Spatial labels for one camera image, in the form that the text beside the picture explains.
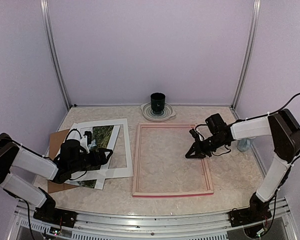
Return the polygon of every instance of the wooden frame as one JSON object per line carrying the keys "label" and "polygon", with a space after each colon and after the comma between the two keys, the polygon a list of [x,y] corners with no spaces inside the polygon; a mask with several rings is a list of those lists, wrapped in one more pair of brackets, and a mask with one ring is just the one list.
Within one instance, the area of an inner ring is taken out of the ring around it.
{"label": "wooden frame", "polygon": [[134,178],[133,178],[133,190],[132,196],[134,198],[173,198],[173,197],[195,197],[195,196],[204,196],[204,195],[212,195],[214,193],[212,178],[209,170],[208,163],[206,159],[201,159],[202,169],[204,173],[205,183],[207,190],[203,191],[187,191],[187,192],[138,192],[139,188],[139,172],[140,172],[140,154],[141,154],[141,138],[142,138],[142,129],[144,128],[194,128],[195,125],[193,124],[177,124],[177,123],[140,123],[137,128],[137,135],[136,135],[136,146],[135,146],[135,156],[134,156]]}

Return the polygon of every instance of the beige table surface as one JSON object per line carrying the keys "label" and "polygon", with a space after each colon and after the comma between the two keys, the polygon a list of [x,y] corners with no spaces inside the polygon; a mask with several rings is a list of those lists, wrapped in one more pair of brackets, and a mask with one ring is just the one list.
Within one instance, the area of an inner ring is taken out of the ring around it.
{"label": "beige table surface", "polygon": [[[197,125],[204,123],[207,117],[215,113],[220,113],[228,124],[235,120],[228,107],[174,106],[173,108],[176,111],[176,117],[166,123]],[[73,123],[121,118],[128,119],[133,156],[136,126],[138,123],[149,123],[142,116],[139,107],[74,107],[66,116],[60,130],[70,128]],[[210,135],[204,128],[201,132],[207,137]],[[117,140],[118,149],[120,146],[124,149],[122,139],[123,133],[120,129]],[[132,177],[107,179],[103,190],[78,187],[51,193],[51,196],[55,199],[57,207],[118,215],[185,215],[245,207],[249,205],[252,193],[261,184],[262,175],[251,151],[239,152],[235,142],[232,143],[231,149],[232,152],[229,154],[207,158],[214,186],[214,194],[210,196],[170,199],[132,198]],[[112,160],[112,167],[122,167],[121,163],[125,161],[125,155],[121,153],[113,155]],[[37,176],[34,185],[47,190],[47,181],[40,176]]]}

